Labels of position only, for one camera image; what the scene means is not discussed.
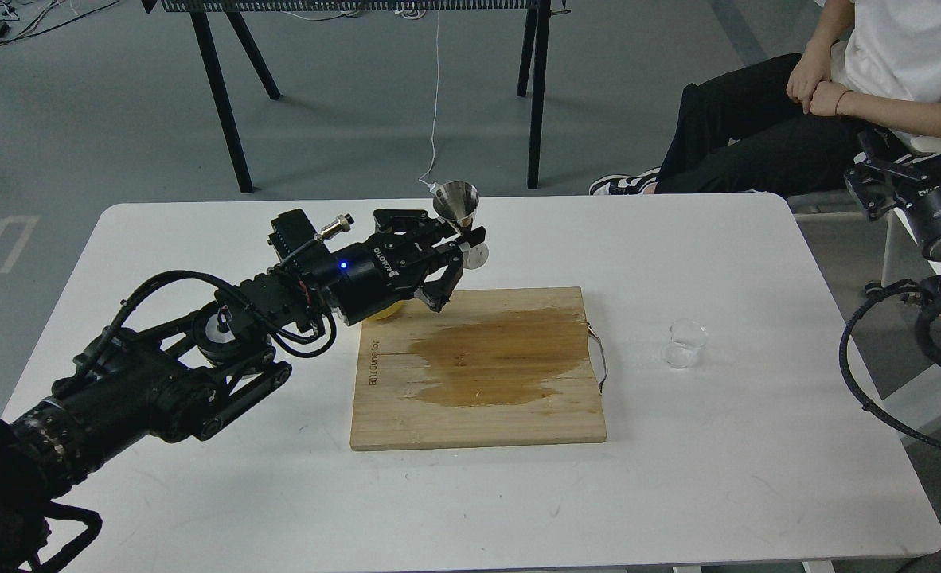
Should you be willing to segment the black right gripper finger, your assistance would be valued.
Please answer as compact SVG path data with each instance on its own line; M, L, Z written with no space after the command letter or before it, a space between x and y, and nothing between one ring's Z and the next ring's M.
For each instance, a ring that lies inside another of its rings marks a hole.
M857 144L861 152L853 166L843 173L843 181L864 217L878 221L893 209L904 211L908 218L914 217L917 205L900 187L906 181L904 171L908 163L917 155L893 135L879 130L860 131Z

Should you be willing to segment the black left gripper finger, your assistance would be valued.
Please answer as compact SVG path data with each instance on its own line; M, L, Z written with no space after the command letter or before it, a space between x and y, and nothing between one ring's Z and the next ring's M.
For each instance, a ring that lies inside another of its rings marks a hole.
M475 271L486 264L486 229L482 226L467 232L457 232L431 247L426 276L437 279L423 280L415 289L418 298L431 311L440 312L448 304L464 271Z
M455 253L453 228L420 209L373 211L373 257L434 257Z

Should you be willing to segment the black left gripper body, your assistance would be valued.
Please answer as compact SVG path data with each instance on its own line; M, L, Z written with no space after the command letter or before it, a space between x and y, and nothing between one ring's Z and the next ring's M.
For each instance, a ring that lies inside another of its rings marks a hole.
M429 250L412 235L372 235L339 251L308 257L308 278L347 325L408 300L431 273Z

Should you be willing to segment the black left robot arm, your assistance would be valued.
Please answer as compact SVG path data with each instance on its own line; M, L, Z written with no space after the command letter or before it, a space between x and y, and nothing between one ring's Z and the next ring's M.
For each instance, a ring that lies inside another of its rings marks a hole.
M277 264L241 284L197 271L150 277L75 358L76 370L13 422L0 419L0 572L59 572L99 536L97 512L59 498L147 435L212 438L288 381L282 349L327 352L337 323L419 298L438 312L486 231L468 215L378 209L316 228L300 209L271 222Z

